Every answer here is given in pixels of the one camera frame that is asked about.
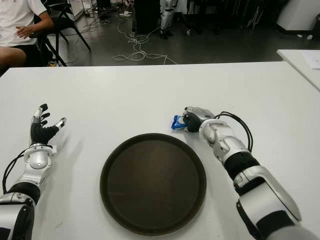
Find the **white table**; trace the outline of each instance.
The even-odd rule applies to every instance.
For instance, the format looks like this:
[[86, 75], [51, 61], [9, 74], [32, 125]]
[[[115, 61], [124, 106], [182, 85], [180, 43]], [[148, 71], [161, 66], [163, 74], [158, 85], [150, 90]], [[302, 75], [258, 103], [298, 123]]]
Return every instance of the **white table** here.
[[320, 69], [312, 69], [300, 50], [280, 49], [277, 53], [320, 92]]
[[[320, 236], [320, 95], [286, 62], [177, 66], [56, 67], [10, 69], [0, 78], [0, 169], [29, 140], [36, 107], [48, 103], [58, 155], [41, 197], [33, 240], [145, 240], [119, 226], [104, 209], [101, 169], [123, 141], [163, 133], [188, 143], [207, 174], [198, 216], [160, 240], [253, 239], [236, 210], [237, 194], [212, 149], [196, 133], [172, 131], [185, 106], [242, 117], [253, 137], [253, 155], [269, 168], [300, 207], [305, 227]], [[235, 133], [247, 142], [232, 121]], [[20, 161], [8, 187], [23, 170]]]

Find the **person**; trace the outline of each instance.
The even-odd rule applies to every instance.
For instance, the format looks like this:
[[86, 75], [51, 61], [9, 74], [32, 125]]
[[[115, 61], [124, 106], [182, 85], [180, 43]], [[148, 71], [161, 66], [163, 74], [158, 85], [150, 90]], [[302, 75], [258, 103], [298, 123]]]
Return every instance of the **person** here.
[[[34, 23], [34, 16], [41, 19]], [[41, 0], [0, 0], [0, 71], [10, 67], [41, 67], [36, 32], [54, 27]]]

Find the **person's hand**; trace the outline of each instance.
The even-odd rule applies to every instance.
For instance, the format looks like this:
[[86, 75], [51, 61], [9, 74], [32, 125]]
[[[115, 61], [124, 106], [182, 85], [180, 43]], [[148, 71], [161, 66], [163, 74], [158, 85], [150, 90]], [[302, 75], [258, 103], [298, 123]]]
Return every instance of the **person's hand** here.
[[30, 37], [34, 33], [31, 26], [16, 26], [16, 28], [18, 29], [16, 34], [23, 39]]

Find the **white cable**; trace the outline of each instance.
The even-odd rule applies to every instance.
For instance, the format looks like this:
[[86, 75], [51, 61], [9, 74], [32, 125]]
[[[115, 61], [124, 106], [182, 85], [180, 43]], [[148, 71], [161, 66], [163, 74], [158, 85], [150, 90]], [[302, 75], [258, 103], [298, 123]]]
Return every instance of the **white cable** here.
[[142, 44], [145, 44], [147, 42], [149, 42], [149, 36], [154, 33], [155, 31], [157, 31], [160, 27], [157, 27], [155, 30], [151, 31], [148, 35], [138, 35], [136, 37], [129, 37], [127, 36], [127, 34], [123, 31], [121, 31], [119, 29], [119, 25], [118, 24], [118, 32], [121, 33], [121, 34], [124, 34], [125, 38], [128, 39], [128, 42], [127, 43], [133, 43], [133, 50], [135, 51], [134, 53], [130, 54], [129, 56], [125, 56], [123, 54], [119, 54], [119, 55], [116, 55], [116, 56], [113, 56], [113, 60], [115, 61], [124, 61], [124, 60], [130, 60], [130, 61], [134, 61], [134, 62], [140, 62], [142, 60], [144, 60], [145, 58], [147, 59], [160, 59], [160, 58], [164, 58], [164, 61], [163, 61], [163, 64], [165, 65], [166, 64], [166, 61], [167, 60], [170, 60], [172, 63], [174, 64], [178, 64], [176, 63], [175, 61], [173, 61], [170, 57], [168, 57], [167, 54], [157, 54], [157, 53], [147, 53], [146, 51], [142, 50], [141, 49], [141, 45]]
[[76, 51], [76, 44], [79, 41], [79, 38], [80, 38], [80, 36], [78, 35], [78, 39], [73, 44], [73, 50], [74, 50], [74, 54], [75, 54], [75, 59], [71, 60], [71, 61], [67, 61], [67, 62], [65, 62], [65, 64], [71, 64], [71, 63], [74, 63], [75, 61], [78, 60], [78, 55], [77, 55], [77, 51]]

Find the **robot leg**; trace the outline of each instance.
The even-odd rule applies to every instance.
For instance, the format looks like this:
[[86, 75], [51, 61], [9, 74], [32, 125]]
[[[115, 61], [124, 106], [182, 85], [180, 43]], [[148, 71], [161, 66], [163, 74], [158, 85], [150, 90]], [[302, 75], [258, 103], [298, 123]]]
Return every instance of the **robot leg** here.
[[171, 25], [170, 20], [172, 19], [172, 15], [174, 15], [173, 4], [174, 0], [165, 0], [165, 11], [161, 15], [161, 34], [165, 34]]
[[172, 22], [173, 22], [173, 20], [174, 20], [174, 16], [175, 16], [175, 12], [176, 12], [176, 9], [177, 9], [178, 2], [179, 2], [179, 0], [173, 0], [173, 4], [172, 4], [173, 10], [172, 10], [172, 12], [171, 12], [171, 15], [169, 16], [170, 19], [169, 19], [169, 21], [168, 21], [168, 22], [169, 22], [168, 28], [171, 27]]

